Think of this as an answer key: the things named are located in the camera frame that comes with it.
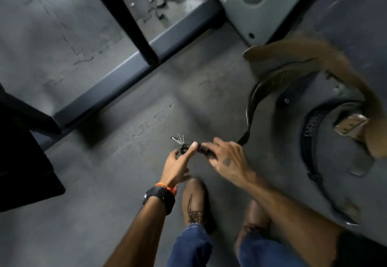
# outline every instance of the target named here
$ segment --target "wristwatch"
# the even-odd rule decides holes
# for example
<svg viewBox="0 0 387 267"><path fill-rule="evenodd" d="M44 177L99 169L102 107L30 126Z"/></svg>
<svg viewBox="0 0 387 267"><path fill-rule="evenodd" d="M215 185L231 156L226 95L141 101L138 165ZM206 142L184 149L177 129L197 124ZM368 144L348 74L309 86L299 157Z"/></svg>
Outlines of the wristwatch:
<svg viewBox="0 0 387 267"><path fill-rule="evenodd" d="M154 186L150 188L145 196L143 201L143 206L148 201L150 196L156 196L164 202L166 214L169 215L172 211L173 205L175 204L175 196L162 186Z"/></svg>

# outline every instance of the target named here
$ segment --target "orange bracelet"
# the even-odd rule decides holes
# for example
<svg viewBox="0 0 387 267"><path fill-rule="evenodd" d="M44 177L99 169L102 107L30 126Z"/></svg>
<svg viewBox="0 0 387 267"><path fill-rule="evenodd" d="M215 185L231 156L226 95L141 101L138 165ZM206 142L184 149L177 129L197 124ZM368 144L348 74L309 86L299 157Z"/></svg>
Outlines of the orange bracelet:
<svg viewBox="0 0 387 267"><path fill-rule="evenodd" d="M166 188L168 191L170 191L173 194L173 196L176 196L177 186L175 186L174 188L169 188L167 187L167 185L163 183L157 183L154 186L162 186L163 188Z"/></svg>

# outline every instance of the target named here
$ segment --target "leg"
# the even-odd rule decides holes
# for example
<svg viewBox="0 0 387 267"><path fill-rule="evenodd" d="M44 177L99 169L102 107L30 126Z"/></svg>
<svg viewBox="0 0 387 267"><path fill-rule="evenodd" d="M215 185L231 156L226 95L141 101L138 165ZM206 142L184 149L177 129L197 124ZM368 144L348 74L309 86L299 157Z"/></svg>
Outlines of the leg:
<svg viewBox="0 0 387 267"><path fill-rule="evenodd" d="M270 218L252 201L236 242L236 251L241 267L304 267L304 262L277 241L264 238Z"/></svg>
<svg viewBox="0 0 387 267"><path fill-rule="evenodd" d="M187 228L172 248L167 267L205 267L210 259L212 244L207 233L210 213L204 185L192 178L186 185L182 206Z"/></svg>

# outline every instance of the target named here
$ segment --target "brown leather shoe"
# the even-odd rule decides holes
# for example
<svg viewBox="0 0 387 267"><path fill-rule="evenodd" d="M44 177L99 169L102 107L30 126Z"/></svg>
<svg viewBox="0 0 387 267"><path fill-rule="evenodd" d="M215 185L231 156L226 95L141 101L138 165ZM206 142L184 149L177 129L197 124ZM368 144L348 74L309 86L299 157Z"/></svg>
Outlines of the brown leather shoe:
<svg viewBox="0 0 387 267"><path fill-rule="evenodd" d="M252 231L258 231L262 235L267 235L270 221L271 219L265 210L256 201L251 200L244 214L242 230L239 232L235 242L234 251L237 258L239 258L239 246L242 239Z"/></svg>
<svg viewBox="0 0 387 267"><path fill-rule="evenodd" d="M214 229L214 223L211 216L208 203L207 190L199 179L191 178L185 186L182 207L184 214L184 225L199 223L208 233Z"/></svg>

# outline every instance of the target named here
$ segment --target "dark metal frame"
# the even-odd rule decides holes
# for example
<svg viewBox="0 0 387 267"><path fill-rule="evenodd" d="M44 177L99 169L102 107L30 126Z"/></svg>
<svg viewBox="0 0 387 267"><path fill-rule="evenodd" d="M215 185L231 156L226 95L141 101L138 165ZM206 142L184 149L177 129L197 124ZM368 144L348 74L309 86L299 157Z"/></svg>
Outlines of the dark metal frame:
<svg viewBox="0 0 387 267"><path fill-rule="evenodd" d="M138 48L138 52L53 117L11 95L6 94L7 101L1 99L0 103L7 103L9 109L17 112L43 150L69 134L90 114L111 103L212 25L219 25L225 20L220 3L217 0L205 0L149 44L124 0L101 1Z"/></svg>

